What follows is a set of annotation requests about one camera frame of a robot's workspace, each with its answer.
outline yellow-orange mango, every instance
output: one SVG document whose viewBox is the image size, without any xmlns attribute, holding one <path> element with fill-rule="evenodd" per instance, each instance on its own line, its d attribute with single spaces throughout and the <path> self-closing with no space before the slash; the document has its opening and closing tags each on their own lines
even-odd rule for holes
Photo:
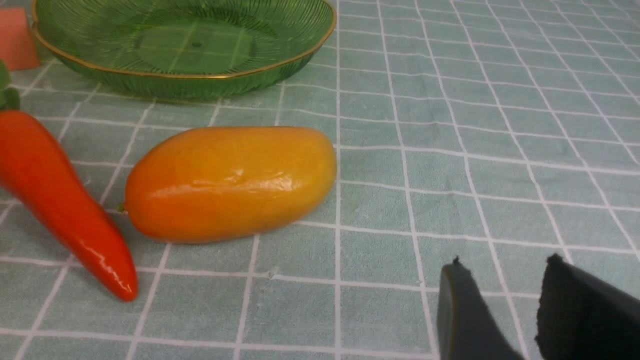
<svg viewBox="0 0 640 360">
<path fill-rule="evenodd" d="M 132 169 L 124 208 L 142 234 L 206 243 L 265 233 L 313 211 L 337 171 L 306 127 L 204 127 L 155 146 Z"/>
</svg>

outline fake pepper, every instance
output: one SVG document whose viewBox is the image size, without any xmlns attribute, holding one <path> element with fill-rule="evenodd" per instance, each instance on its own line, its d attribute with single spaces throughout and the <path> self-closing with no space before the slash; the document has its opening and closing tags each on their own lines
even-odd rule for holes
<svg viewBox="0 0 640 360">
<path fill-rule="evenodd" d="M 138 278 L 120 231 L 86 191 L 58 141 L 19 110 L 19 93 L 6 88 L 9 82 L 0 60 L 0 187 L 18 198 L 111 293 L 132 301 Z"/>
</svg>

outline teal grid tablecloth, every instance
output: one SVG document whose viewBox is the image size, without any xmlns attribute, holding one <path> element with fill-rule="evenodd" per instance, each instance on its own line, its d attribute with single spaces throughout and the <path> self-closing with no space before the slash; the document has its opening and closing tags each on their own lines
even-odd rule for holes
<svg viewBox="0 0 640 360">
<path fill-rule="evenodd" d="M 211 104 L 124 97 L 46 55 L 12 74 L 127 236 L 140 296 L 105 294 L 0 193 L 1 359 L 438 359 L 439 271 L 456 255 L 528 359 L 552 253 L 640 297 L 640 7 L 334 3 L 336 32 L 299 74 Z M 274 124 L 335 143 L 339 180 L 304 221 L 166 246 L 115 213 L 166 137 Z"/>
</svg>

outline green plate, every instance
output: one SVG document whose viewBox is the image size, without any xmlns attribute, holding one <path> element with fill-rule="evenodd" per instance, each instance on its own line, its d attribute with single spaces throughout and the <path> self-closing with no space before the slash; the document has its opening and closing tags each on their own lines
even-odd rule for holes
<svg viewBox="0 0 640 360">
<path fill-rule="evenodd" d="M 72 70 L 144 97 L 207 100 L 272 85 L 331 35 L 326 0 L 33 0 L 33 33 Z"/>
</svg>

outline toy fruit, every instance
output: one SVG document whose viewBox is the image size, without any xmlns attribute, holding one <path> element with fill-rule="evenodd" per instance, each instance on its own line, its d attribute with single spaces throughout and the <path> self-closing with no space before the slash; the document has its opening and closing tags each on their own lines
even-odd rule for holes
<svg viewBox="0 0 640 360">
<path fill-rule="evenodd" d="M 7 78 L 0 61 L 0 89 Z M 86 191 L 58 141 L 18 105 L 17 92 L 0 92 L 0 187 L 109 291 L 123 301 L 134 300 L 136 268 L 118 228 Z"/>
<path fill-rule="evenodd" d="M 305 127 L 205 127 L 132 169 L 124 209 L 144 235 L 205 243 L 263 233 L 316 208 L 336 175 L 333 145 Z"/>
</svg>

